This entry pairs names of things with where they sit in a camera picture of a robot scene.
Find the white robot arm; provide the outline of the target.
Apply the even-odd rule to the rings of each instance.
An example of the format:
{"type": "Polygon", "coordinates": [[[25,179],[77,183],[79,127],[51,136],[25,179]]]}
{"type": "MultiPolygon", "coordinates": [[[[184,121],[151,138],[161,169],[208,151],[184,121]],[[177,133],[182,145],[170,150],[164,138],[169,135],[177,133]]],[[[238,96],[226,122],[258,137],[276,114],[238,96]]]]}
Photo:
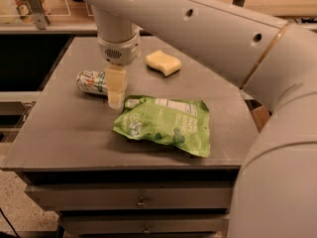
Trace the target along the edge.
{"type": "Polygon", "coordinates": [[[84,0],[210,68],[271,111],[240,168],[228,238],[317,238],[317,37],[215,0],[84,0]]]}

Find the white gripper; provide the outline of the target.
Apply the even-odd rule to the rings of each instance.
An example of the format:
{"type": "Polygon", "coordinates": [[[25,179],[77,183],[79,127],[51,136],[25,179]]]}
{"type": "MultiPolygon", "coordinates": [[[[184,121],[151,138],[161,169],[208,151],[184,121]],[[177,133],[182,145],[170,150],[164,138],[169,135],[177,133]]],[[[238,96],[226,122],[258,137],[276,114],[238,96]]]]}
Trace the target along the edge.
{"type": "Polygon", "coordinates": [[[113,109],[120,109],[128,82],[127,72],[121,65],[132,63],[140,54],[139,29],[100,30],[97,42],[103,58],[114,63],[105,68],[108,104],[113,109]]]}

